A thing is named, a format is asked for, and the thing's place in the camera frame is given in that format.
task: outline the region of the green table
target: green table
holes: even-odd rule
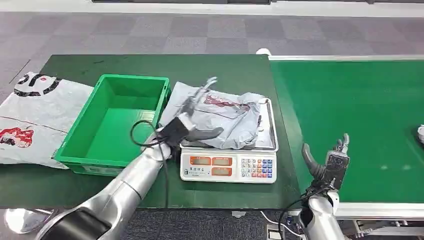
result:
[[[169,207],[279,209],[300,194],[267,56],[54,55],[41,72],[90,86],[102,74],[167,77],[172,87],[177,81],[200,86],[207,78],[217,76],[219,82],[214,87],[218,91],[267,96],[273,103],[279,137],[277,181],[274,184],[182,181],[179,164],[170,161]],[[111,179],[37,165],[2,166],[0,208],[73,207],[100,191]],[[164,181],[161,171],[141,208],[164,207]]]
[[[414,136],[424,123],[422,56],[55,55],[42,72],[87,85],[106,73],[164,76],[172,84],[193,86],[217,76],[219,91],[255,92],[272,100],[277,182],[184,182],[171,162],[171,208],[285,207],[311,181],[301,157],[303,141],[323,163],[327,150],[347,132],[351,164],[336,215],[424,219],[424,149]],[[0,181],[8,184],[0,185],[0,207],[75,206],[110,179],[35,165],[3,166]],[[163,186],[162,172],[141,207],[162,208]]]

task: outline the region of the robotic hand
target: robotic hand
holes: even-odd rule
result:
[[[145,148],[102,191],[79,206],[50,220],[36,240],[117,240],[127,227],[133,212],[155,182],[171,148],[182,139],[198,141],[216,138],[222,128],[196,129],[192,115],[202,95],[216,82],[210,78],[194,96],[189,97],[178,115],[165,127],[153,132],[142,144]]]
[[[347,155],[349,135],[338,140],[328,151],[325,165],[318,164],[311,155],[309,145],[302,147],[303,159],[313,176],[311,185],[302,199],[300,221],[309,240],[344,240],[345,236],[335,218],[339,205],[338,190],[349,165]]]

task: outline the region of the printed graphic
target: printed graphic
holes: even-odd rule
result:
[[[18,148],[28,148],[33,143],[34,130],[22,131],[19,127],[0,131],[0,144],[8,144]]]
[[[233,102],[233,101],[218,97],[216,95],[213,95],[211,93],[208,93],[206,95],[206,99],[204,100],[203,103],[204,104],[212,104],[212,105],[218,106],[220,108],[237,106],[241,109],[244,109],[245,111],[250,110],[250,107],[247,104],[244,104],[244,103],[240,104],[240,103],[237,103],[237,102]]]
[[[18,85],[24,85],[25,83],[28,82],[28,80],[30,80],[30,76],[28,74],[25,74],[23,76],[23,79],[21,79],[20,81],[17,82]],[[45,82],[47,80],[52,81],[51,85],[45,89],[39,89],[40,87],[38,85],[36,85],[36,82],[40,80],[42,82]],[[59,85],[59,83],[61,82],[61,78],[58,77],[49,77],[49,76],[45,76],[43,74],[36,74],[34,75],[34,77],[31,78],[31,81],[28,84],[28,89],[31,89],[31,91],[21,91],[19,89],[14,89],[14,93],[16,95],[18,95],[19,97],[40,97],[41,95],[46,95],[48,93],[50,93],[51,91],[53,91],[55,88],[57,88],[57,86]]]

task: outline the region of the red printed logo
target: red printed logo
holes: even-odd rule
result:
[[[22,131],[19,127],[0,131],[0,144],[9,144],[18,148],[28,148],[33,143],[34,130]]]
[[[212,95],[210,93],[208,95],[206,95],[206,99],[204,100],[203,103],[204,104],[212,104],[212,105],[218,106],[220,108],[238,106],[239,108],[244,109],[245,111],[250,110],[250,107],[247,104],[243,104],[243,103],[240,104],[240,103],[237,103],[237,102],[233,102],[233,101],[230,101],[230,100],[227,100],[227,99],[224,99],[224,98],[220,98],[216,95]]]

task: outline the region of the metal stand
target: metal stand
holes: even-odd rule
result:
[[[241,217],[243,217],[244,215],[246,215],[246,212],[245,211],[231,211],[231,215],[233,216],[233,217],[236,217],[236,218],[241,218]]]

